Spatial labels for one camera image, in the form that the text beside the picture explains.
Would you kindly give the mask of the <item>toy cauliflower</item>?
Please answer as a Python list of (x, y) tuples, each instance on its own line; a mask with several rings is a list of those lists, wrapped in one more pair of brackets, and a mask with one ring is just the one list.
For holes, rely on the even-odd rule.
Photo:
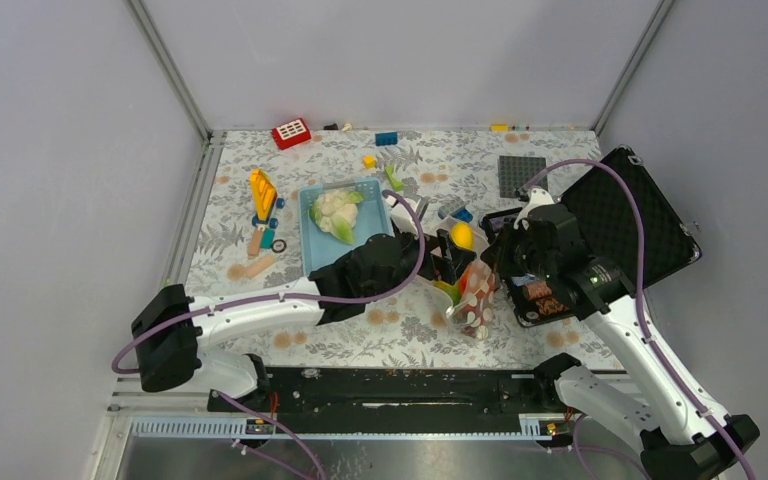
[(314, 200), (309, 216), (322, 232), (352, 245), (355, 242), (358, 205), (363, 201), (364, 196), (356, 190), (326, 190)]

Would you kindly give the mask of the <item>yellow toy mango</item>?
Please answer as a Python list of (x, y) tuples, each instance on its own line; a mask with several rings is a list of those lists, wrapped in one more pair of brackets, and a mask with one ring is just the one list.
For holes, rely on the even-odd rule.
[(450, 229), (449, 235), (452, 242), (460, 249), (474, 249), (474, 233), (466, 222), (458, 221)]

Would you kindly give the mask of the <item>clear polka dot zip bag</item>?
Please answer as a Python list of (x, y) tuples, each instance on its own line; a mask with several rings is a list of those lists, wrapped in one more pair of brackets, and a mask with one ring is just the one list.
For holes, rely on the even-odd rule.
[(474, 233), (474, 249), (458, 248), (449, 231), (458, 220), (448, 219), (437, 230), (438, 246), (432, 250), (437, 277), (432, 285), (446, 295), (444, 318), (455, 329), (476, 340), (489, 336), (488, 324), (493, 320), (495, 273), (480, 258), (488, 246), (486, 240)]

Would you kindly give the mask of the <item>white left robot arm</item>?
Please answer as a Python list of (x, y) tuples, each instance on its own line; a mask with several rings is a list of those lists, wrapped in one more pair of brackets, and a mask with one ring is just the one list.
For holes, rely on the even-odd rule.
[(211, 299), (168, 285), (133, 320), (133, 340), (125, 350), (135, 354), (134, 372), (147, 393), (191, 385), (229, 394), (256, 411), (270, 397), (262, 360), (228, 354), (221, 344), (274, 328), (345, 321), (416, 277), (456, 284), (475, 258), (445, 232), (432, 239), (376, 234), (304, 278), (260, 291)]

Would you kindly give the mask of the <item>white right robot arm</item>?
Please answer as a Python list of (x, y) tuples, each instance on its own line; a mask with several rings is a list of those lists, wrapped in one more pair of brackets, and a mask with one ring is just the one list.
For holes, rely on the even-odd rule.
[(760, 429), (730, 414), (693, 377), (648, 318), (642, 295), (622, 269), (595, 255), (577, 219), (546, 190), (533, 187), (515, 220), (483, 253), (506, 276), (545, 280), (551, 297), (614, 353), (642, 400), (558, 354), (535, 369), (535, 402), (571, 407), (601, 423), (638, 453), (652, 479), (713, 479), (746, 457)]

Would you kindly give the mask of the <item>blue perforated plastic basket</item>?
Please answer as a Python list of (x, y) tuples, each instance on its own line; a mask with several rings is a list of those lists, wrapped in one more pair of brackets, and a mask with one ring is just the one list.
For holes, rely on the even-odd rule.
[(302, 188), (299, 225), (306, 274), (374, 235), (393, 233), (380, 182), (372, 177)]

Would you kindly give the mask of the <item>grey building baseplate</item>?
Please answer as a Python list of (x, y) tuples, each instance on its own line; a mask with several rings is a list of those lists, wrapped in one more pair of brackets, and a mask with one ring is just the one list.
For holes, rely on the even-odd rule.
[(497, 180), (501, 198), (516, 199), (518, 190), (547, 166), (543, 157), (500, 156)]

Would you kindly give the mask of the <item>green toy piece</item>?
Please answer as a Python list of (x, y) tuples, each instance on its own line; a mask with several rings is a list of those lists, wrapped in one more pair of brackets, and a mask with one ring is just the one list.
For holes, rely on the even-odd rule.
[(404, 190), (404, 184), (403, 182), (396, 176), (396, 168), (392, 164), (388, 164), (385, 166), (385, 174), (386, 177), (392, 186), (392, 189), (396, 192), (401, 192)]

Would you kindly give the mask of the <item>black poker chip case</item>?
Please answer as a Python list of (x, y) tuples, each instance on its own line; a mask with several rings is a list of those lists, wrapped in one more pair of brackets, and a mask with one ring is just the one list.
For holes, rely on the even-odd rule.
[[(640, 210), (645, 233), (644, 286), (649, 287), (696, 262), (702, 255), (701, 248), (631, 147), (615, 148), (602, 163), (623, 178)], [(636, 226), (620, 186), (599, 169), (589, 171), (565, 190), (561, 203), (577, 216), (584, 239), (595, 252), (616, 260), (634, 280)], [(570, 316), (553, 297), (530, 293), (525, 280), (505, 277), (503, 282), (522, 327)]]

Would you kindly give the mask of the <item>blue grey brick stack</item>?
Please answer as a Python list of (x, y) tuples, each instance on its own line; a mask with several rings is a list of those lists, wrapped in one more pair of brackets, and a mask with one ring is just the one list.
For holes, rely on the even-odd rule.
[(443, 203), (438, 208), (437, 214), (441, 220), (454, 218), (465, 223), (471, 223), (474, 218), (472, 213), (466, 208), (466, 202), (460, 197), (448, 200)]

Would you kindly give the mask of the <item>small yellow cube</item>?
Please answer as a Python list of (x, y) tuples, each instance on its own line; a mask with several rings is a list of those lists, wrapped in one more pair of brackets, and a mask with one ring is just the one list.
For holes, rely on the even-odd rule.
[(377, 165), (376, 158), (374, 156), (365, 156), (362, 160), (363, 165), (365, 168), (371, 169), (375, 168)]

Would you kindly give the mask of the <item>blue toy brick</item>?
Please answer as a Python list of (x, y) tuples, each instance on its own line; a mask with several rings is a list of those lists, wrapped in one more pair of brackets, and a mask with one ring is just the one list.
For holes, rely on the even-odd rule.
[(376, 133), (374, 137), (374, 142), (376, 146), (396, 145), (398, 141), (399, 141), (398, 133), (395, 131)]

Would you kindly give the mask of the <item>yellow toy truck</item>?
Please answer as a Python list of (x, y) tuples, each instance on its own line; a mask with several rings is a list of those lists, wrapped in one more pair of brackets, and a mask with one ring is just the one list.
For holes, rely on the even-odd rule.
[(252, 225), (259, 229), (276, 229), (279, 221), (276, 212), (285, 206), (285, 199), (278, 196), (277, 189), (260, 169), (254, 169), (249, 177), (255, 213)]

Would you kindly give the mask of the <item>wooden block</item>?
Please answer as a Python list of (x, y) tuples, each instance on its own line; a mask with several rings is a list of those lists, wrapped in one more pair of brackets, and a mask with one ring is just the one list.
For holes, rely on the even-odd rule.
[(273, 254), (266, 254), (252, 264), (248, 265), (244, 271), (244, 277), (253, 279), (263, 274), (267, 269), (276, 263), (276, 257)]

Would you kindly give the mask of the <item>red white toy brick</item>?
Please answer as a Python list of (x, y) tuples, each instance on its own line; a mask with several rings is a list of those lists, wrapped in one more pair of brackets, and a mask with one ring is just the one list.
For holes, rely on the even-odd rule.
[(271, 135), (279, 150), (287, 150), (312, 138), (311, 130), (303, 118), (274, 127)]

